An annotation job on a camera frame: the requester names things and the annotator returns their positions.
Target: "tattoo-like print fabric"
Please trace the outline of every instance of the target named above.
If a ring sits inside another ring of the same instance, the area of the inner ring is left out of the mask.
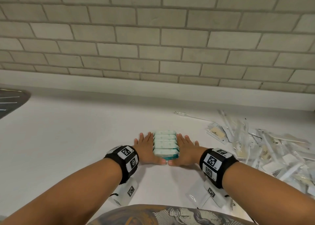
[[[102,214],[88,225],[252,225],[226,214],[163,205],[131,205]]]

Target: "white countertop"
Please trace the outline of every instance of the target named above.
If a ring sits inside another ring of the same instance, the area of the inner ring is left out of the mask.
[[[182,117],[173,111],[202,116],[222,124],[217,109],[246,118],[252,128],[290,133],[315,145],[313,112],[198,103],[34,89],[22,107],[0,120],[0,215],[10,215],[71,173],[102,159],[117,145],[132,145],[139,133],[176,130],[204,147],[224,146],[205,128],[207,121]],[[193,169],[139,166],[139,188],[130,204],[193,207],[185,193],[200,178]],[[117,208],[105,202],[96,216]],[[230,213],[209,199],[203,209]]]

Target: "skin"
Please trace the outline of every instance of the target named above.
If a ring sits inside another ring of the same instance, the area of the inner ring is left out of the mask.
[[[207,149],[186,135],[177,135],[178,159],[170,166],[199,164]],[[153,135],[134,140],[141,163],[166,164],[153,154]],[[3,221],[3,225],[83,225],[112,194],[122,179],[120,166],[102,159],[69,175]],[[242,163],[224,173],[223,188],[260,225],[315,224],[315,200],[286,183]]]

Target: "black wristband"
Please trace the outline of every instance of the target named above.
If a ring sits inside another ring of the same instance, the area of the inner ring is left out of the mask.
[[[222,188],[222,179],[225,171],[238,160],[223,149],[207,149],[201,156],[199,166],[210,181]]]
[[[115,147],[104,158],[110,158],[119,164],[123,175],[119,184],[126,183],[138,168],[139,155],[130,146]]]

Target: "subway tile backsplash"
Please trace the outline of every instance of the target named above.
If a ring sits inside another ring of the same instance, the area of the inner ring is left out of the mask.
[[[1,70],[315,93],[315,0],[0,0]]]

